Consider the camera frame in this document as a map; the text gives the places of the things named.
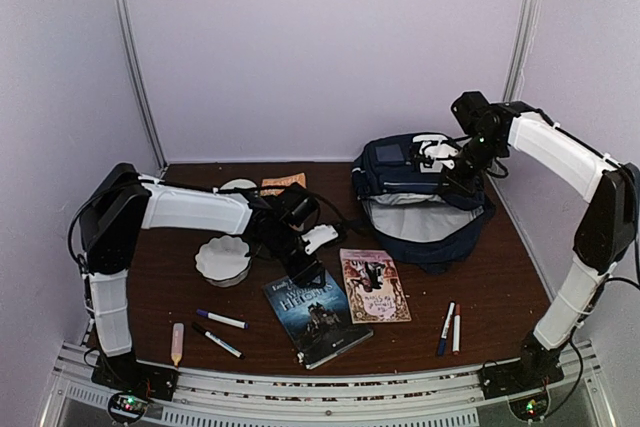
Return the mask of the navy blue student backpack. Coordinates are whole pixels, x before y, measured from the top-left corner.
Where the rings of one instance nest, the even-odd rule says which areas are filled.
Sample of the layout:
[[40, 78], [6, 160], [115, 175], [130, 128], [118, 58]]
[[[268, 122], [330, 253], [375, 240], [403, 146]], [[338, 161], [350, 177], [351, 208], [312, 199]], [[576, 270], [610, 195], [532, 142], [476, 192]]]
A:
[[415, 169], [410, 144], [427, 133], [368, 142], [352, 164], [351, 179], [382, 248], [393, 260], [436, 275], [470, 256], [496, 207], [481, 178], [476, 193], [466, 196], [445, 189], [441, 172]]

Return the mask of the blue Wuthering Heights book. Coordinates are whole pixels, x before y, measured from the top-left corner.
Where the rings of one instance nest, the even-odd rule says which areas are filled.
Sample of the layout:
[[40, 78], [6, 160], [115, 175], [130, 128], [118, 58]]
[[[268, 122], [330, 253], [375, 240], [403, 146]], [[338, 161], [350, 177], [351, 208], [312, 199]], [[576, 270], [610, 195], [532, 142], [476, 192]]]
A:
[[346, 294], [330, 274], [321, 287], [299, 287], [283, 277], [266, 284], [263, 292], [294, 344], [298, 362], [308, 370], [374, 334], [370, 326], [352, 322]]

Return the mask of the pink illustrated paperback book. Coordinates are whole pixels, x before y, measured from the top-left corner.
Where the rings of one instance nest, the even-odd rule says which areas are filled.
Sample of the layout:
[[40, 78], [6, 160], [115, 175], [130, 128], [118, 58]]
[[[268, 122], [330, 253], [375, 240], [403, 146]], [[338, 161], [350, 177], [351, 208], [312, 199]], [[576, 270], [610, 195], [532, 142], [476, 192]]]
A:
[[412, 320], [393, 259], [383, 250], [341, 249], [342, 275], [355, 324]]

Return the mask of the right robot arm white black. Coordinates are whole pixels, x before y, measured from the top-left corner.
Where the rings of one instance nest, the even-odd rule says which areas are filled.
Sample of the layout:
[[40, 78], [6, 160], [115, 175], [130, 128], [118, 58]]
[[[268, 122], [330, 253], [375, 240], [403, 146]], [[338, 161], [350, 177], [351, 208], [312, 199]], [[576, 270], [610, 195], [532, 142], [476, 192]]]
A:
[[558, 175], [587, 204], [563, 285], [525, 337], [519, 360], [495, 370], [530, 389], [550, 376], [616, 265], [629, 248], [639, 246], [639, 169], [596, 151], [524, 102], [489, 103], [482, 93], [472, 91], [463, 93], [451, 111], [469, 140], [446, 161], [445, 188], [473, 194], [475, 178], [494, 160], [516, 150]]

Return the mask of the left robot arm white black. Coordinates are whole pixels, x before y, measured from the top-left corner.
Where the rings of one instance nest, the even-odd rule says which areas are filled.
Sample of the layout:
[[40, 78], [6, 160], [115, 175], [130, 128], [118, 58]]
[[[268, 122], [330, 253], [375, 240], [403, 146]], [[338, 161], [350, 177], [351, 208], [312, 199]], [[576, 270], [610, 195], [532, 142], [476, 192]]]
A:
[[295, 285], [318, 286], [324, 282], [316, 256], [322, 243], [296, 229], [316, 208], [316, 200], [297, 184], [267, 199], [256, 187], [197, 190], [143, 175], [130, 163], [117, 164], [79, 207], [68, 229], [80, 235], [81, 249], [69, 254], [84, 279], [106, 376], [123, 391], [137, 389], [144, 380], [126, 293], [140, 231], [176, 228], [240, 237], [265, 247]]

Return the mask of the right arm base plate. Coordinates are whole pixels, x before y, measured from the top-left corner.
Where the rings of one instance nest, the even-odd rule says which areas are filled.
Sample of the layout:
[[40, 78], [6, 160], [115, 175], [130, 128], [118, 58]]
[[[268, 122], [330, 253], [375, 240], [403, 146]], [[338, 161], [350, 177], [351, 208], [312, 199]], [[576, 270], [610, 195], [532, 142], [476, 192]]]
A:
[[541, 389], [563, 380], [564, 373], [558, 366], [542, 372], [528, 371], [518, 359], [502, 364], [487, 361], [478, 371], [478, 378], [484, 398], [494, 399]]

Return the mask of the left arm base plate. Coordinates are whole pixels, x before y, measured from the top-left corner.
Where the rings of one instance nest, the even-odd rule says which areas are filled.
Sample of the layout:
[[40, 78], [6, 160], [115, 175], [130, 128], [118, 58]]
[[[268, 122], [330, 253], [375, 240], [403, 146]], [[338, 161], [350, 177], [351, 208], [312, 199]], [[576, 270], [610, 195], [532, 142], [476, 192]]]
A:
[[142, 399], [171, 401], [179, 373], [175, 368], [139, 362], [134, 353], [114, 357], [100, 354], [93, 369], [93, 383]]

